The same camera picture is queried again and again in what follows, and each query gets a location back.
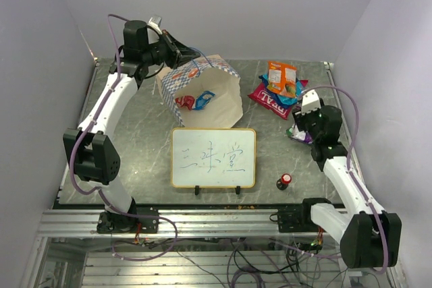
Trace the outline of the blue white snack bag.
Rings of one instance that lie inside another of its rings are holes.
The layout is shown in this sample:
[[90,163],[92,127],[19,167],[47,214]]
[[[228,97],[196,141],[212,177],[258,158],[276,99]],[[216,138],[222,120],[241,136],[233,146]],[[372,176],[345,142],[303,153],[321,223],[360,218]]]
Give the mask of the blue white snack bag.
[[195,98],[194,111],[203,110],[208,103],[215,97],[215,93],[209,90],[204,91],[201,95]]

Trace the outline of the orange Fox's fruits candy bag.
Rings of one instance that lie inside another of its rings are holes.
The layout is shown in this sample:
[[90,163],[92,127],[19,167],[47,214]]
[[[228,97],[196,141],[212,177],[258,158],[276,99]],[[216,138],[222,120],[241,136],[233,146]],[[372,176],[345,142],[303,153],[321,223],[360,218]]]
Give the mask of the orange Fox's fruits candy bag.
[[287,98],[296,96],[297,68],[287,63],[268,61],[267,89]]

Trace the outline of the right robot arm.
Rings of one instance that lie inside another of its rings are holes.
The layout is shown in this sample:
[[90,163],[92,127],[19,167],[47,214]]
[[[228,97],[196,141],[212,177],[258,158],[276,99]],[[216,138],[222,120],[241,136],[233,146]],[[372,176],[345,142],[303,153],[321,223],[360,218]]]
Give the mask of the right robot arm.
[[340,142],[342,112],[323,105],[309,113],[292,111],[295,125],[312,138],[311,156],[332,182],[346,208],[342,214],[330,202],[315,202],[298,213],[305,231],[320,226],[340,245],[342,260],[350,268],[387,268],[398,261],[402,221],[380,205],[348,163]]

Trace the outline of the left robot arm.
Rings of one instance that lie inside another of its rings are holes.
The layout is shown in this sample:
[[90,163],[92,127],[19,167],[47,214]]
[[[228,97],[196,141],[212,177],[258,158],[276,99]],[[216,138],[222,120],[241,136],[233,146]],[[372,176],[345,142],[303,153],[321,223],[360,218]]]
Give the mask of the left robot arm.
[[200,55],[162,29],[161,20],[153,16],[148,22],[124,21],[124,43],[115,47],[101,95],[80,125],[63,134],[74,189],[83,196],[97,193],[103,200],[98,233],[133,231],[141,218],[135,200],[119,179],[121,158],[111,140],[126,105],[143,81],[153,77],[151,66],[175,69]]

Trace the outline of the blue checkered paper bag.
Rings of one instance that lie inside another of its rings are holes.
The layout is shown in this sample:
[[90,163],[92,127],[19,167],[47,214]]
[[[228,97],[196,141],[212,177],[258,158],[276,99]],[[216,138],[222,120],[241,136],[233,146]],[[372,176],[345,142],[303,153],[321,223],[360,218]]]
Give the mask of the blue checkered paper bag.
[[156,81],[163,102],[183,127],[231,128],[243,116],[240,75],[220,55],[165,67]]

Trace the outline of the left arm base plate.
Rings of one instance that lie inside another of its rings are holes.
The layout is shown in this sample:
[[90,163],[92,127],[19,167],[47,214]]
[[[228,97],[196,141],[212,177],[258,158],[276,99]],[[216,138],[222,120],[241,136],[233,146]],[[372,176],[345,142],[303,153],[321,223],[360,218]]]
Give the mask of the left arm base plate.
[[127,217],[114,212],[102,212],[97,223],[98,234],[156,233],[159,227],[159,213],[153,208],[132,208],[138,218]]

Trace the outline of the small red candy pack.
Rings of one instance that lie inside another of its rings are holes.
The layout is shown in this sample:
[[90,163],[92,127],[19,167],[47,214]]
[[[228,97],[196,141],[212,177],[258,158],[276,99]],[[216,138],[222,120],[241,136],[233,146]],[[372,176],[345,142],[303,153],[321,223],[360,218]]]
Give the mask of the small red candy pack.
[[195,105],[195,98],[190,95],[179,96],[175,99],[175,103],[178,108],[186,108],[191,111]]

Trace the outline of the pink snack bag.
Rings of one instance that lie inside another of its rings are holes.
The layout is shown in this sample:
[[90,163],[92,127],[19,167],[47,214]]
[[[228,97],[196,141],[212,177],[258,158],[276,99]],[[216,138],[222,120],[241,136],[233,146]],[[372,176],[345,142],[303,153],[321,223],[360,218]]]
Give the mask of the pink snack bag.
[[272,111],[283,120],[287,120],[288,115],[290,114],[294,105],[298,102],[298,99],[296,97],[290,98],[281,96],[270,91],[267,88],[269,83],[265,76],[260,76],[260,79],[261,83],[253,92],[248,95],[248,98],[267,110]]

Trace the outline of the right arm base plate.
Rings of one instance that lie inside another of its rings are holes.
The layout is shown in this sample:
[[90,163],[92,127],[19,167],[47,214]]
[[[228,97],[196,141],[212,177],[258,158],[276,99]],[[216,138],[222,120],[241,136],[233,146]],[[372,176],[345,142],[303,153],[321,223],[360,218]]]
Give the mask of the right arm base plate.
[[299,204],[289,204],[273,212],[269,220],[277,225],[279,233],[317,232],[318,225],[311,220],[311,207],[318,203],[330,204],[327,200],[304,200]]

